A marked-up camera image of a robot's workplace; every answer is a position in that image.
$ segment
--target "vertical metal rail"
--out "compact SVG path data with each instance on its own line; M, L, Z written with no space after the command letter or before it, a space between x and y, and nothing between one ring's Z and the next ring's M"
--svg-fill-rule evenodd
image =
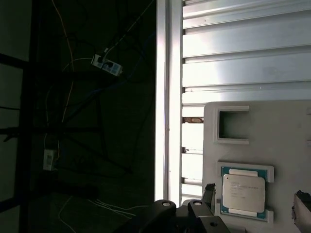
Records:
M155 200L168 198L169 0L156 7Z
M157 1L155 200L180 204L182 0Z
M183 2L170 1L169 200L181 202L182 14Z

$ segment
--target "dark floor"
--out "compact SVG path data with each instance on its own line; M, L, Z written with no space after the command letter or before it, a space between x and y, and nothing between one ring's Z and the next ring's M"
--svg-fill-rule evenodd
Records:
M121 12L122 18L127 12L126 1L119 0L118 2L120 8L123 9ZM115 1L57 0L55 3L59 8L67 31L76 32L75 35L80 41L85 40L92 45L71 41L71 46L76 48L74 59L92 57L94 53L93 47L97 51L101 51L108 45L114 34L118 31ZM149 3L150 1L129 0L128 12L139 15ZM155 30L156 1L146 11L139 23L138 37L141 44ZM44 1L40 25L39 57L41 61L48 62L51 67L57 69L63 68L70 62L66 39L59 36L62 33L61 23L53 8L52 2L50 0ZM139 54L133 49L122 51L125 47L126 44L121 43L119 56L118 49L114 49L109 54L108 59L119 62L123 66L124 73L129 73L139 59ZM100 199L102 201L125 208L149 204L154 198L155 75L152 69L155 67L155 47L155 38L153 38L146 47L146 57L149 65L146 65L144 61L141 62L132 77L133 80L143 80L141 83L126 83L101 94L108 156L123 166L129 166L134 161L134 173L127 174L122 178L113 179L76 174L71 171L59 169L60 180L76 184L89 183L99 187ZM89 64L90 61L87 60L76 61L74 63L75 70L87 71L90 68ZM98 69L91 68L91 71L98 71ZM107 74L103 71L103 79L106 77ZM96 89L100 85L102 85L101 82L75 83L70 103L83 100L90 90ZM54 93L52 93L52 89L49 103L59 101L57 99L58 90L64 89L68 93L69 88L70 84L64 82L61 87L55 88ZM46 95L46 91L42 91L42 96ZM79 127L95 125L96 115L94 104L87 107L69 124L69 126ZM72 136L92 146L95 150L100 151L101 143L96 134L78 133ZM34 141L35 151L43 150L42 144L43 137L36 138ZM57 144L52 137L48 138L47 146L50 149L57 149ZM72 166L71 163L75 157L83 158L85 161L93 161L90 166L92 166L91 168L94 172L110 176L118 176L123 173L121 169L116 168L102 159L93 159L94 156L89 152L70 141L64 140L61 143L60 163L64 166ZM41 226L44 228L44 231L51 233L72 232L69 227L58 219L58 212L68 198L69 196L67 195L56 193L51 196L50 226ZM89 201L77 197L73 197L66 205L61 218L77 233L112 232L127 220L123 216L95 206Z

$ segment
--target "cable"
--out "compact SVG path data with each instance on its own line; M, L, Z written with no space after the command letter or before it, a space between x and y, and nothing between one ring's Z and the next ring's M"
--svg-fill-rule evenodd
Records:
M114 209L110 208L109 206L102 205L102 204L97 203L97 202L95 202L95 201L91 201L91 200L88 200L88 201L91 202L92 204L97 205L97 206L99 206L99 207L102 207L102 208L104 208L104 209L111 210L112 212L115 212L115 213L118 214L118 215L122 215L122 216L124 216L124 217L126 217L126 218L128 218L128 219L131 219L131 217L128 217L128 216L126 216L125 214L131 215L131 216L135 216L134 214L131 214L131 213L128 213L128 212L119 211L119 210L114 210Z
M116 206L116 205L110 205L110 204L104 203L104 202L102 202L102 201L99 200L99 199L96 199L96 201L98 201L99 203L101 203L101 204L103 204L103 205L107 205L107 206L110 206L110 207L118 208L118 209L121 209L121 210L132 210L132 209L136 209L136 208L145 208L145 207L148 207L148 205L138 205L138 206L134 206L134 207L130 207L130 208L121 208L121 207Z
M80 61L80 60L92 60L92 59L93 59L93 58L82 57L82 58L76 58L76 59L74 59L72 62ZM65 67L63 68L63 72L66 70L66 68L67 68L72 62L69 62L67 65L65 65Z
M149 5L143 10L143 12L139 15L139 17L136 19L136 21L128 28L128 30L126 31L127 33L130 32L130 30L135 26L135 24L139 21L139 19L143 16L143 14L148 10L148 8L151 6L151 4L154 2L155 0L152 0ZM126 33L120 38L120 40L118 40L117 43L115 43L111 48L106 48L104 51L104 58L103 60L106 59L107 55L125 38Z
M116 209L113 209L111 208L111 205L107 205L107 204L102 204L100 202L98 202L97 200L94 201L94 203L98 204L98 205L101 205L101 206L104 206L110 210L114 210L114 211L117 211L119 213L123 213L123 214L126 214L126 215L131 215L131 216L136 216L135 214L132 214L132 213L129 213L129 212L125 212L125 211L122 211L122 210L116 210Z
M64 31L64 34L65 34L65 37L66 37L66 40L67 40L67 44L68 44L68 48L69 48L69 52L70 52L70 58L71 58L71 67L72 67L72 71L74 71L74 66L73 66L73 56L72 56L72 50L71 50L71 47L70 47L70 42L69 42L69 38L67 36L67 32L66 32L66 28L65 28L65 25L64 25L64 22L63 22L63 18L61 16L61 14L59 13L56 5L55 5L55 2L54 0L51 0L52 3L53 3L53 6L59 16L59 19L62 23L62 27L63 27L63 31ZM63 114L63 118L62 118L62 122L64 121L65 119L65 114L66 114L66 110L67 110L67 105L69 103L69 99L70 99L70 95L71 95L71 92L72 92L72 88L73 88L73 81L71 82L71 87L70 87L70 91L69 91L69 94L68 94L68 98L67 98L67 103L66 103L66 107L64 109L64 114ZM57 153L57 159L59 159L59 153L60 153L60 149L59 149L59 140L57 140L57 146L58 146L58 153Z
M65 223L62 218L60 217L60 214L62 213L62 211L64 210L65 206L68 204L68 202L71 200L72 196L70 198L68 198L68 200L64 203L63 207L60 209L60 211L58 212L58 219L64 223L68 228L70 228L72 230L72 232L77 233L70 225L68 225L67 223Z

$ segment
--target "power strip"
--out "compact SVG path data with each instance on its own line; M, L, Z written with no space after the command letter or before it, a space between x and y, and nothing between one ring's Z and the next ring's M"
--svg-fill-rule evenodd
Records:
M95 55L92 59L91 64L99 69L105 70L110 74L113 74L114 76L120 76L122 74L122 66L110 61L108 59L105 59L103 62L98 62L98 59L100 58L100 55Z
M43 155L43 170L46 171L54 171L56 168L54 167L55 165L55 156L56 151L55 150L44 150L44 155Z

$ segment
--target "rectangular opening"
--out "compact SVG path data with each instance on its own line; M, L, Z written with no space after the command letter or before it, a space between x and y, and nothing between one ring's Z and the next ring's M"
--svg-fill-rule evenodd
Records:
M248 139L249 127L247 111L219 112L219 138Z

